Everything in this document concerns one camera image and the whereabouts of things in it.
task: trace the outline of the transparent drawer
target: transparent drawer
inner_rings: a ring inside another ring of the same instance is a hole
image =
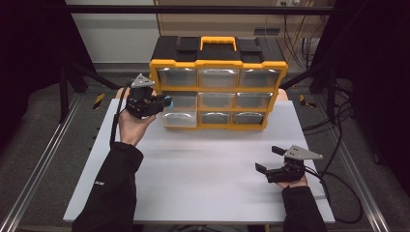
[[[233,115],[233,124],[261,125],[264,117],[263,112],[237,112]]]
[[[272,93],[237,93],[235,107],[266,109]]]
[[[196,86],[196,69],[157,69],[161,86]]]
[[[201,112],[201,124],[229,124],[232,113],[230,112]]]
[[[164,127],[196,128],[196,111],[163,112],[160,118]]]
[[[199,93],[199,107],[232,108],[234,93]]]
[[[165,112],[196,110],[196,92],[164,91],[162,93],[172,98],[172,106],[166,107]]]
[[[238,70],[202,69],[198,71],[201,88],[235,88]]]
[[[241,70],[240,87],[274,87],[279,71],[275,70]]]

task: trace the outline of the person's left hand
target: person's left hand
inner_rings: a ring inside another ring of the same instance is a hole
[[[128,110],[124,110],[118,121],[120,127],[120,141],[136,146],[144,136],[148,126],[155,119],[155,115],[151,115],[145,119],[138,119],[132,116]]]

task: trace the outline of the white tabletop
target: white tabletop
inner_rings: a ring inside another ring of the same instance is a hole
[[[112,100],[90,157],[84,167],[64,220],[82,211],[94,180],[109,151]],[[268,184],[255,170],[283,166],[275,145],[308,148],[292,101],[277,101],[265,130],[167,130],[158,118],[137,148],[144,161],[136,176],[134,221],[166,224],[255,224],[284,221],[281,188]],[[311,160],[306,166],[314,169]],[[335,222],[318,180],[307,175],[325,222]]]

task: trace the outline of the black jacket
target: black jacket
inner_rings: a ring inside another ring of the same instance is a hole
[[[73,232],[132,231],[136,205],[135,172],[142,153],[132,145],[115,142],[95,180]],[[282,192],[285,232],[326,231],[309,187],[285,188]]]

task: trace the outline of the storage organizer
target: storage organizer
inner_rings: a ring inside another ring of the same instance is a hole
[[[276,39],[161,36],[150,79],[167,128],[263,130],[287,69]]]

